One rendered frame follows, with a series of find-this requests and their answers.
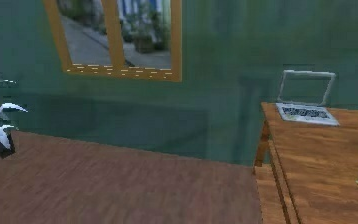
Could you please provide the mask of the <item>silver camouflage laptop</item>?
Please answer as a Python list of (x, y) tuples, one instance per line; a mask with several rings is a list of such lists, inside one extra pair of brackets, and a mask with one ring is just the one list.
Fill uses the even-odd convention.
[[(329, 82), (327, 84), (326, 90), (322, 96), (322, 101), (320, 103), (286, 101), (282, 98), (287, 77), (303, 75), (314, 78), (329, 78)], [(338, 120), (325, 107), (335, 78), (336, 74), (333, 72), (284, 70), (279, 87), (277, 101), (275, 103), (275, 106), (281, 118), (284, 121), (290, 122), (339, 126)]]

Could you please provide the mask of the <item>wooden desk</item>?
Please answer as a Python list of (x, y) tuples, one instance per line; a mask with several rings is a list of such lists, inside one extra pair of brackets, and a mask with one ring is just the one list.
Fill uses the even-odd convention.
[(263, 224), (358, 224), (358, 110), (337, 126), (289, 122), (273, 103), (253, 162)]

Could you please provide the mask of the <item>wooden framed window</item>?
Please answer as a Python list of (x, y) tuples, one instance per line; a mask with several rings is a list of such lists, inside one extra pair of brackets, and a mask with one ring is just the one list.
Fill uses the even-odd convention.
[(182, 80), (182, 0), (43, 4), (63, 72)]

